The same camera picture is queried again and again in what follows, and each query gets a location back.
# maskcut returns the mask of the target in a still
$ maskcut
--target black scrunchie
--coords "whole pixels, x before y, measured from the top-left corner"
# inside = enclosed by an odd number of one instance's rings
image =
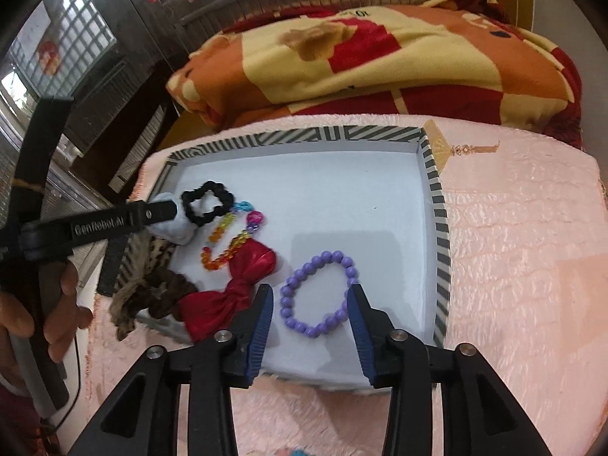
[[[192,207],[190,204],[194,201],[198,201],[202,199],[206,192],[214,193],[214,195],[218,198],[218,200],[222,203],[222,205],[217,205],[214,207],[214,210],[210,213],[204,213],[202,216],[197,216],[194,214]],[[216,184],[215,182],[205,182],[202,187],[197,188],[196,190],[192,190],[191,192],[184,192],[181,195],[182,206],[184,207],[184,213],[188,220],[197,225],[199,228],[208,223],[211,223],[212,220],[217,216],[224,216],[227,214],[232,205],[234,204],[234,195],[226,190],[226,187],[223,184]]]

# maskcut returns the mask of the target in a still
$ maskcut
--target human hand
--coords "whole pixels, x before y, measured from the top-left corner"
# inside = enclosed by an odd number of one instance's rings
[[[49,343],[49,356],[54,362],[61,362],[76,329],[87,328],[93,320],[92,312],[76,305],[78,271],[68,262],[62,274],[62,291],[57,307],[44,322],[44,337]],[[14,358],[8,333],[30,337],[34,332],[34,321],[25,307],[13,295],[0,291],[0,374],[17,388],[25,389],[25,383]]]

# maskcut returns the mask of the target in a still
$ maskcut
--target purple beaded bracelet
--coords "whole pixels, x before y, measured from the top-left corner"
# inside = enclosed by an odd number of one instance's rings
[[[342,265],[346,272],[347,285],[350,288],[358,282],[358,272],[355,269],[355,263],[350,257],[346,257],[339,250],[331,253],[324,251],[320,256],[314,256],[310,262],[307,262],[302,266],[301,269],[297,269],[293,276],[287,278],[285,286],[281,288],[281,317],[285,321],[285,325],[297,331],[298,333],[304,334],[304,336],[315,338],[321,334],[329,334],[332,330],[338,327],[340,322],[344,322],[348,319],[346,300],[342,302],[342,306],[336,310],[331,316],[326,318],[324,321],[319,322],[316,326],[309,326],[305,322],[300,322],[294,317],[293,307],[296,304],[294,301],[294,295],[296,289],[300,287],[303,281],[306,281],[308,276],[315,274],[317,269],[324,268],[326,264],[335,262],[336,264]],[[348,294],[348,289],[344,292],[344,298]]]

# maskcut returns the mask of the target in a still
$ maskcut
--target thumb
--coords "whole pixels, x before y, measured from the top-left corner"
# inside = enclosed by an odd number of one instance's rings
[[[25,307],[13,295],[0,291],[0,325],[16,336],[30,337],[34,321]]]

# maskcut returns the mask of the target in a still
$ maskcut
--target pink bead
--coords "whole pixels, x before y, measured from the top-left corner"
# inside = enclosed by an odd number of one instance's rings
[[[263,220],[264,220],[264,215],[262,213],[260,213],[259,211],[251,211],[247,215],[247,223],[262,224]]]

